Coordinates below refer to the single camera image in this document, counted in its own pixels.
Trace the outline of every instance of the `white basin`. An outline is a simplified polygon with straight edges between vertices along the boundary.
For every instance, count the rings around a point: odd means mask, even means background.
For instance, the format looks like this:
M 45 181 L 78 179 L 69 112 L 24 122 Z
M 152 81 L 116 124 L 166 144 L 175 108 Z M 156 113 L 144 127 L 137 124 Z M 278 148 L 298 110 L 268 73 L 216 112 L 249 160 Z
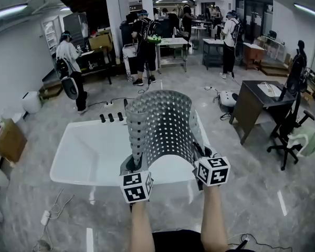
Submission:
M 204 144 L 209 144 L 198 117 Z M 132 154 L 126 121 L 100 120 L 67 125 L 50 170 L 54 182 L 112 187 L 120 193 L 120 165 Z M 176 155 L 165 155 L 150 167 L 154 188 L 166 194 L 193 196 L 198 192 L 193 167 Z

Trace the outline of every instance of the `black knob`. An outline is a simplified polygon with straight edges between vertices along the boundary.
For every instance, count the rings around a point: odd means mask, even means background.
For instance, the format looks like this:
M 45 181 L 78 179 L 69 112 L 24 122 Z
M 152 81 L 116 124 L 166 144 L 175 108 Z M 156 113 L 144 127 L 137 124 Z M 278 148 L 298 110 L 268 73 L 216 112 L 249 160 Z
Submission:
M 122 117 L 121 112 L 118 113 L 118 118 L 119 118 L 119 121 L 123 121 L 124 120 L 124 118 Z
M 110 121 L 111 121 L 111 122 L 113 122 L 113 121 L 114 121 L 114 118 L 113 118 L 113 116 L 112 116 L 112 114 L 111 114 L 111 113 L 109 113 L 109 119 L 110 119 Z
M 100 120 L 101 120 L 102 123 L 104 123 L 106 121 L 103 114 L 101 114 L 99 117 L 100 117 Z

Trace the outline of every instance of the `white cloth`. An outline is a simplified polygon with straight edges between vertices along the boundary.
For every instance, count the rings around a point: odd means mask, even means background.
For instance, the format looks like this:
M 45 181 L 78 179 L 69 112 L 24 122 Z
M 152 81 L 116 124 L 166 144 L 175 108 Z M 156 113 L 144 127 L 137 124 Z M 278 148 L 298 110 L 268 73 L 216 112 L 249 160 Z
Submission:
M 79 54 L 76 52 L 75 47 L 72 43 L 66 42 L 63 40 L 56 49 L 56 58 L 67 59 L 71 63 L 72 67 L 76 72 L 81 72 L 76 59 L 79 57 Z M 72 68 L 68 65 L 69 75 L 72 73 Z
M 223 33 L 226 34 L 226 36 L 224 38 L 224 42 L 229 47 L 235 46 L 235 42 L 232 39 L 231 33 L 235 29 L 235 26 L 237 23 L 238 23 L 238 21 L 235 18 L 232 18 L 232 19 L 229 19 L 224 25 Z

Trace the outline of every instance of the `fluorescent light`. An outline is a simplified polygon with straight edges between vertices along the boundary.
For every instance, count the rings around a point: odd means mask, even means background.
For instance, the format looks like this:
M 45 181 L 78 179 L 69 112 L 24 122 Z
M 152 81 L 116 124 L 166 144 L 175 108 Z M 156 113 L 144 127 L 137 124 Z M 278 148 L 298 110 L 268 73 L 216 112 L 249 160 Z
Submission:
M 313 11 L 313 10 L 307 8 L 307 7 L 298 5 L 298 4 L 294 4 L 294 5 L 295 5 L 295 7 L 297 7 L 298 9 L 303 10 L 303 11 L 305 11 L 305 12 L 308 12 L 309 14 L 315 16 L 315 11 Z
M 9 8 L 0 10 L 0 18 L 6 17 L 6 16 L 14 14 L 14 13 L 18 13 L 18 12 L 24 10 L 26 7 L 27 7 L 27 5 L 24 4 L 24 5 L 13 6 L 13 7 L 9 7 Z

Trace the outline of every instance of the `curved metal mesh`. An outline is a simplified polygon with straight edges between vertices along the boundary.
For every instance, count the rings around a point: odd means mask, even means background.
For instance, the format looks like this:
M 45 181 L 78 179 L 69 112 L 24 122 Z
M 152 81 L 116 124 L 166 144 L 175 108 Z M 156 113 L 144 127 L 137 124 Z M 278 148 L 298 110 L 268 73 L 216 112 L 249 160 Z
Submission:
M 191 99 L 177 91 L 146 92 L 126 106 L 134 163 L 142 154 L 148 167 L 163 155 L 178 155 L 193 163 L 192 143 L 203 139 Z

